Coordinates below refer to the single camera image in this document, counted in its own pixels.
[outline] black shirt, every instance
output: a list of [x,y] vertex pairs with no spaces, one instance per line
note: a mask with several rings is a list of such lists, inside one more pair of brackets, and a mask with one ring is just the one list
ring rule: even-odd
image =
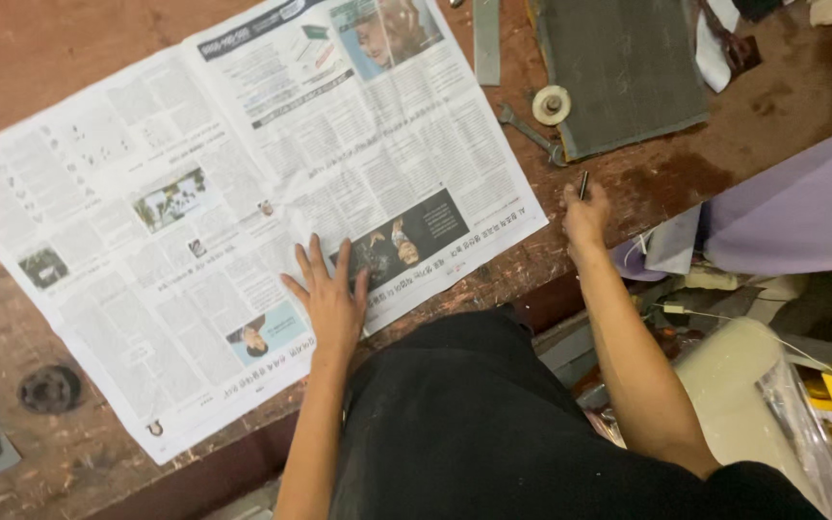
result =
[[510,309],[376,353],[345,408],[334,519],[823,518],[766,465],[702,481],[600,437]]

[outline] white cable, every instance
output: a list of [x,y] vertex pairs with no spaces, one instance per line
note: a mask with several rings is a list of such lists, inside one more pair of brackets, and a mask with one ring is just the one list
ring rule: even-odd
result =
[[[663,307],[663,312],[664,313],[696,314],[696,315],[705,315],[705,316],[709,316],[709,317],[719,317],[719,318],[728,319],[728,320],[734,319],[732,317],[727,317],[727,316],[724,316],[724,315],[709,314],[709,313],[697,313],[695,311],[689,311],[688,309],[684,308],[682,305],[677,305],[675,303],[671,303],[671,304],[652,303],[652,304],[656,305],[658,307]],[[769,334],[768,330],[766,330],[764,328],[759,328],[756,325],[755,322],[752,325],[754,326],[754,328],[756,330],[760,331],[764,336],[775,339],[779,343],[782,343],[783,345],[791,348],[793,351],[796,351],[797,353],[799,353],[799,354],[803,355],[804,357],[810,359],[811,361],[815,362],[815,364],[818,364],[819,366],[823,366],[826,369],[827,372],[832,373],[832,366],[830,366],[829,364],[821,363],[820,361],[817,361],[814,357],[811,357],[811,355],[808,352],[803,351],[802,349],[796,347],[795,345],[792,345],[791,343],[788,343],[787,341],[783,341],[778,336],[774,336],[772,334]]]
[[647,231],[646,233],[638,234],[638,240],[634,241],[634,243],[631,244],[631,248],[628,250],[628,253],[625,254],[625,259],[622,261],[622,264],[624,264],[624,266],[628,266],[628,257],[632,253],[634,253],[634,250],[637,249],[639,245],[641,246],[641,250],[643,251],[644,256],[647,255],[647,244],[644,241],[650,238],[650,235],[651,233],[653,233],[653,230],[656,230],[656,228],[652,228],[650,231]]

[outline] white pulley wheel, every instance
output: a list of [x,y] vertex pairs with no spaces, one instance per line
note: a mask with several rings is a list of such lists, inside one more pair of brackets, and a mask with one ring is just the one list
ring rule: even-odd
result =
[[538,91],[532,101],[532,115],[539,123],[553,127],[571,113],[571,95],[567,89],[549,85]]

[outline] newspaper page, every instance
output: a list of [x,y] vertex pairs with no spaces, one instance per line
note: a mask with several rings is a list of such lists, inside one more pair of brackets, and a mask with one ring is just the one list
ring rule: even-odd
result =
[[269,0],[182,47],[292,234],[352,238],[366,333],[547,224],[433,0]]
[[269,190],[179,47],[0,133],[0,260],[157,464],[309,372]]
[[546,223],[432,0],[269,0],[0,132],[0,261],[157,464],[309,372],[311,232],[367,333]]

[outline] wooden workbench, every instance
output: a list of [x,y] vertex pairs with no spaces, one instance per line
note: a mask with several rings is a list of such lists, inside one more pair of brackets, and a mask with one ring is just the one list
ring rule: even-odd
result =
[[[253,3],[0,0],[0,130]],[[442,10],[471,60],[470,2]],[[530,100],[546,75],[522,2],[504,2],[501,21],[503,84],[486,93],[490,102],[507,101],[531,121]],[[618,243],[831,136],[832,29],[808,27],[806,3],[796,2],[747,31],[756,35],[765,63],[722,95],[708,91],[707,124],[568,169],[549,166],[542,150],[506,130],[549,219],[559,220],[564,183],[587,169],[615,205],[609,240]],[[535,233],[388,326],[371,345],[386,345],[437,315],[489,307],[565,275],[572,265],[564,247],[559,224]],[[303,394],[295,385],[156,467],[90,383],[72,413],[34,416],[20,408],[18,381],[54,362],[75,365],[0,265],[0,425],[23,457],[0,475],[0,518],[79,518],[99,511],[291,413]]]

